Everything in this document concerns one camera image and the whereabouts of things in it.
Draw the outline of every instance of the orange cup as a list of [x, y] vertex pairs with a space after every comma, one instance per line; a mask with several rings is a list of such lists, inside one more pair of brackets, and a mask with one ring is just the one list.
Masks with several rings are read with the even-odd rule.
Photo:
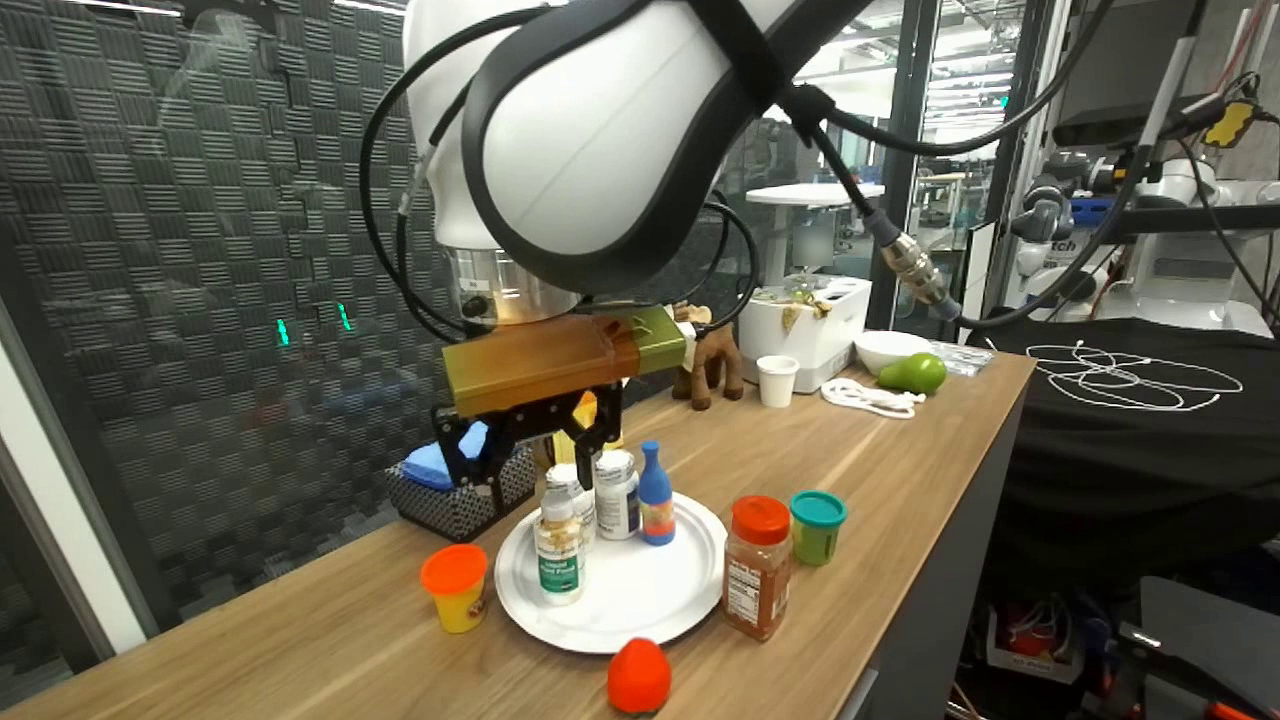
[[489, 554], [481, 544], [446, 544], [419, 563], [418, 580], [432, 598], [446, 631], [481, 626], [484, 577]]

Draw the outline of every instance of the blue bottle cap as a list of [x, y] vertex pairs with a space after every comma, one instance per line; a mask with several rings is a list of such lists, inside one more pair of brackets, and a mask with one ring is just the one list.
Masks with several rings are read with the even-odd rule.
[[793, 496], [793, 515], [809, 527], [842, 527], [850, 519], [842, 496], [831, 496], [831, 492]]

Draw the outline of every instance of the yellow fruit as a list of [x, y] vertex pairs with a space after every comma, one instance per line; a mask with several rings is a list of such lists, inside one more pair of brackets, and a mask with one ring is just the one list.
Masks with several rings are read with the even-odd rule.
[[948, 365], [937, 351], [915, 351], [877, 373], [880, 390], [932, 396], [948, 381]]

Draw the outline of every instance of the white cup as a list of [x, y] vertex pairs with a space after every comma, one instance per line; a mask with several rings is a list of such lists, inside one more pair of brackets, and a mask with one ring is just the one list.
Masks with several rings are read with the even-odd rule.
[[798, 391], [799, 360], [798, 357], [762, 357], [758, 370], [762, 370], [762, 404], [788, 409], [793, 391]]

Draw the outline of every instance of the orange ball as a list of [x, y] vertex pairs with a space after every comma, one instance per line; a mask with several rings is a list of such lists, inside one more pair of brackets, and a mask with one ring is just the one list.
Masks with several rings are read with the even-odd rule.
[[636, 637], [610, 661], [610, 705], [615, 712], [660, 712], [673, 695], [673, 666], [660, 644]]

